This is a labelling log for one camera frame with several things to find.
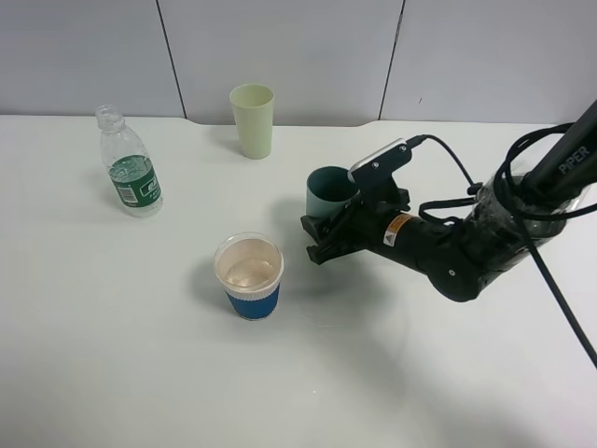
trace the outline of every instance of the cup rim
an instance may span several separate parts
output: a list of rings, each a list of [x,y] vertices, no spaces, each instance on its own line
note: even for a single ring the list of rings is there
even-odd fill
[[[353,187],[353,191],[354,191],[354,193],[351,196],[349,196],[349,197],[347,197],[345,199],[342,199],[340,201],[330,201],[329,199],[322,198],[317,193],[315,193],[315,191],[313,191],[313,188],[312,188],[312,185],[311,185],[313,177],[315,175],[318,175],[320,172],[322,172],[324,170],[329,170],[330,168],[333,169],[333,170],[336,170],[336,171],[342,171],[342,172],[346,173],[346,181],[351,184],[351,186]],[[307,176],[307,190],[315,198],[317,198],[319,201],[322,201],[324,203],[345,203],[346,201],[350,201],[359,192],[358,186],[354,182],[350,181],[350,179],[348,177],[349,174],[350,174],[350,171],[347,170],[346,168],[342,167],[342,166],[336,166],[336,165],[320,166],[316,170],[311,171],[309,173],[309,175]]]
[[[276,253],[280,257],[280,269],[279,269],[278,274],[276,275],[274,280],[270,281],[270,279],[268,279],[268,280],[265,280],[262,283],[255,285],[253,287],[239,287],[238,285],[233,285],[232,283],[227,282],[224,278],[222,278],[220,276],[220,274],[217,271],[217,262],[219,261],[219,258],[227,249],[232,247],[232,245],[234,245],[235,243],[238,243],[240,241],[243,241],[243,240],[260,240],[260,241],[263,241],[263,242],[273,246],[273,248],[276,250]],[[266,291],[271,286],[277,285],[280,282],[280,279],[282,278],[283,271],[284,271],[284,256],[282,255],[282,251],[278,248],[277,245],[275,245],[272,241],[270,241],[267,236],[265,236],[262,233],[256,232],[256,231],[246,231],[243,233],[237,233],[235,235],[230,236],[229,238],[224,240],[217,247],[217,250],[215,251],[215,254],[214,254],[215,276],[220,281],[220,283],[222,285],[224,285],[224,287],[227,287],[233,291],[251,292],[251,293],[259,293],[259,292]]]
[[[269,101],[267,101],[266,103],[263,103],[262,105],[238,105],[237,103],[235,103],[235,102],[232,100],[232,94],[233,94],[234,92],[236,92],[236,91],[240,90],[240,89],[246,89],[246,88],[248,88],[248,87],[261,87],[261,88],[267,89],[267,90],[268,90],[268,92],[271,94],[271,98],[270,98],[270,100],[269,100]],[[258,107],[263,107],[264,105],[268,105],[269,103],[271,103],[271,102],[273,101],[273,90],[272,90],[272,89],[270,89],[270,88],[269,88],[268,86],[266,86],[265,84],[258,84],[258,83],[248,83],[248,84],[241,84],[240,86],[236,86],[234,89],[232,89],[232,90],[230,91],[230,94],[229,94],[229,99],[230,99],[230,102],[231,102],[233,105],[237,106],[237,107],[241,107],[241,108],[243,108],[243,109],[257,109]]]

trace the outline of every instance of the gray wall panel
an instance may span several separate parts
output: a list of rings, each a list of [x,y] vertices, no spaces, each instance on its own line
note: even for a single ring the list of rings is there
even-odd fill
[[[182,117],[156,4],[3,0],[0,113]]]
[[[597,98],[595,19],[595,0],[407,0],[382,117],[577,119]]]
[[[401,2],[160,0],[188,117],[231,123],[229,92],[260,82],[278,124],[378,117]]]

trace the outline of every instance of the orange label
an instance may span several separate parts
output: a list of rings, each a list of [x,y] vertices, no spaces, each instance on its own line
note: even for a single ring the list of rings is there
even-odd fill
[[[400,231],[400,229],[402,229],[402,226],[404,226],[404,224],[406,224],[406,222],[409,221],[412,217],[412,215],[401,213],[400,215],[392,219],[392,222],[385,230],[385,234],[383,235],[383,243],[385,245],[389,245],[390,247],[394,247],[394,243],[396,242],[396,236],[398,235],[398,232]]]

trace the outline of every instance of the paper cup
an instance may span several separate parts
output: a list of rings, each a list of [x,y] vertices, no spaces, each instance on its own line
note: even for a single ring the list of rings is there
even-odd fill
[[[273,91],[260,84],[244,84],[230,92],[230,103],[243,154],[263,159],[271,152]]]
[[[333,217],[358,192],[348,178],[348,170],[339,166],[325,166],[307,178],[307,215]]]
[[[271,314],[284,271],[284,258],[274,243],[259,233],[231,236],[215,252],[214,268],[241,317],[259,320]]]

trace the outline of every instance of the plastic water bottle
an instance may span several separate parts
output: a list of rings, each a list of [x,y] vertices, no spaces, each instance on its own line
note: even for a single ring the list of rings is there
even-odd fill
[[[125,210],[134,217],[150,217],[161,209],[161,188],[146,147],[112,105],[95,112],[102,130],[102,160]]]

